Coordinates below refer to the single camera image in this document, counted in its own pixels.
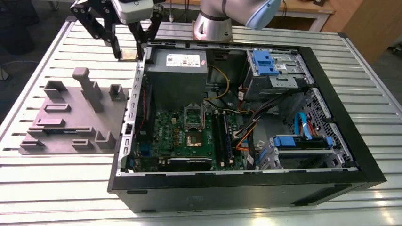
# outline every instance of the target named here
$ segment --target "cable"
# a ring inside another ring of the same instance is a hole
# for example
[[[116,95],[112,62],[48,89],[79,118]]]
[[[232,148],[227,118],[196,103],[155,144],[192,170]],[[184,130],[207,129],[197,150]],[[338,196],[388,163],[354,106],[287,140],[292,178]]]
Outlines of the cable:
[[[248,110],[242,110],[242,109],[240,109],[242,103],[243,103],[243,101],[240,100],[240,101],[239,101],[239,104],[238,104],[238,111],[239,111],[239,112],[248,112]]]
[[[248,132],[246,133],[244,137],[242,138],[240,142],[236,145],[236,150],[240,148],[240,144],[242,142],[246,140],[246,137],[248,137],[251,131],[254,130],[254,128],[256,127],[256,124],[252,126],[252,128],[248,130]]]
[[[238,112],[232,109],[226,109],[226,108],[221,108],[219,106],[216,106],[209,100],[204,100],[213,108],[216,108],[217,110],[221,110],[221,111],[230,111],[230,112],[234,112],[234,113],[238,113],[238,114],[247,114],[246,112]]]
[[[262,104],[262,106],[255,110],[255,112],[252,113],[250,120],[248,120],[248,125],[246,126],[244,129],[239,130],[238,134],[242,134],[244,131],[248,130],[248,128],[256,124],[259,118],[262,117],[262,114],[268,111],[272,107],[278,106],[278,104],[280,104],[280,102],[292,94],[299,93],[299,92],[306,92],[310,89],[310,86],[304,86],[302,88],[298,89],[290,89],[287,90],[284,93],[282,93],[280,95],[278,95],[274,99],[268,100],[267,102],[264,102]]]
[[[312,134],[314,136],[316,136],[318,133],[316,133],[316,131],[315,131],[315,129],[314,129],[314,126],[311,125],[311,121],[307,122],[307,125],[308,125],[308,127],[310,127],[311,134]]]
[[[181,15],[179,16],[177,20],[181,19],[183,15],[185,14],[185,19],[184,22],[187,20],[187,10],[188,10],[188,5],[189,5],[189,0],[184,0],[184,12],[181,13]]]
[[[208,65],[208,67],[213,68],[221,74],[221,76],[226,79],[226,90],[224,90],[224,92],[216,97],[204,98],[204,100],[215,100],[215,99],[221,98],[224,96],[224,94],[227,94],[231,81],[228,80],[227,75],[223,73],[223,71],[220,71],[220,69],[217,67],[215,67],[212,65]]]
[[[311,137],[310,132],[308,132],[308,122],[307,122],[307,116],[306,116],[304,112],[296,112],[296,115],[295,115],[295,120],[294,120],[295,134],[300,133],[299,120],[302,120],[300,126],[303,128],[303,134],[307,137],[307,140],[311,140],[312,137]]]
[[[255,159],[254,131],[252,130],[247,137],[247,140],[248,140],[248,155],[252,157],[252,159]],[[255,161],[252,161],[252,163],[250,163],[247,161],[247,170],[254,170],[254,165],[255,165]]]
[[[283,6],[284,6],[282,16],[286,16],[286,14],[287,14],[287,4],[286,4],[286,0],[282,0],[282,1],[283,1]]]
[[[169,22],[172,23],[175,20],[173,15],[172,15],[172,10],[171,10],[171,0],[169,0]]]

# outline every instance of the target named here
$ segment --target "floor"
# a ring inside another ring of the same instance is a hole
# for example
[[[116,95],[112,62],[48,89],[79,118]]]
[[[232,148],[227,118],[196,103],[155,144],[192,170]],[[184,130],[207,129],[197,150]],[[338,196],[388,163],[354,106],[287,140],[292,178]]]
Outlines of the floor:
[[[56,12],[51,11],[47,2],[35,1],[33,5],[41,20],[39,24],[28,27],[36,45],[35,51],[22,56],[13,56],[0,48],[0,65],[17,60],[39,62],[59,32],[65,17],[71,14],[69,3],[60,2],[59,11]],[[181,12],[176,10],[173,14],[177,18]],[[195,16],[196,15],[189,14],[189,18],[187,19],[192,20],[195,19]],[[371,66],[396,100],[402,103],[402,57],[395,56],[390,51],[386,51],[379,60]],[[36,63],[33,62],[18,62],[4,66],[4,69],[12,76],[12,79],[6,83],[0,81],[0,123],[2,122],[6,112],[18,97],[35,68]]]

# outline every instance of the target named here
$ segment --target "aluminum table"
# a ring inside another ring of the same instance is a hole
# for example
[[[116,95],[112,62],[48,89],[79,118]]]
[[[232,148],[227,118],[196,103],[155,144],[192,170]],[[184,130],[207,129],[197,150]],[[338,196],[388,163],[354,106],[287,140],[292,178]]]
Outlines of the aluminum table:
[[[127,27],[120,47],[135,48]],[[395,225],[402,224],[402,108],[350,40],[336,33],[232,28],[236,42],[311,47],[387,182],[310,207],[135,214],[105,192],[112,155],[27,155],[18,145],[48,80],[79,86],[75,67],[100,87],[129,88],[136,63],[117,62],[79,22],[65,21],[0,126],[0,224],[124,225]],[[163,39],[191,39],[191,24],[161,23]]]

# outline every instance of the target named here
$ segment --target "blue plastic clip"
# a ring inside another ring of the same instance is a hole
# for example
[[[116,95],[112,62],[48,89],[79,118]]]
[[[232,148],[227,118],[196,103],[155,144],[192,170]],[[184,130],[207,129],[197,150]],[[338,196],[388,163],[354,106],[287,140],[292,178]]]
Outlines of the blue plastic clip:
[[[295,146],[295,139],[292,136],[278,136],[274,138],[274,145],[275,147],[280,147],[280,146]]]
[[[252,55],[258,75],[278,76],[279,71],[274,67],[275,60],[272,59],[270,52],[255,50],[252,51]]]
[[[327,140],[328,147],[332,147],[334,146],[332,138],[326,137],[326,140]]]
[[[310,132],[308,132],[308,126],[307,126],[307,116],[303,112],[298,112],[296,115],[295,115],[295,134],[300,134],[300,131],[299,131],[299,118],[302,119],[302,126],[303,126],[303,133],[304,133],[304,136],[307,137],[307,140],[311,140],[312,137],[310,135]]]

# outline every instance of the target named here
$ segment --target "gray robot arm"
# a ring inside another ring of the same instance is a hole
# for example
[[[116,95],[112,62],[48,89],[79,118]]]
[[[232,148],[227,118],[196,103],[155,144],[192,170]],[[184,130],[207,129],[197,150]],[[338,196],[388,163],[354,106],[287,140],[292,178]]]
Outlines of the gray robot arm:
[[[272,20],[282,0],[203,0],[193,26],[197,40],[230,41],[231,19],[251,29],[262,29]]]

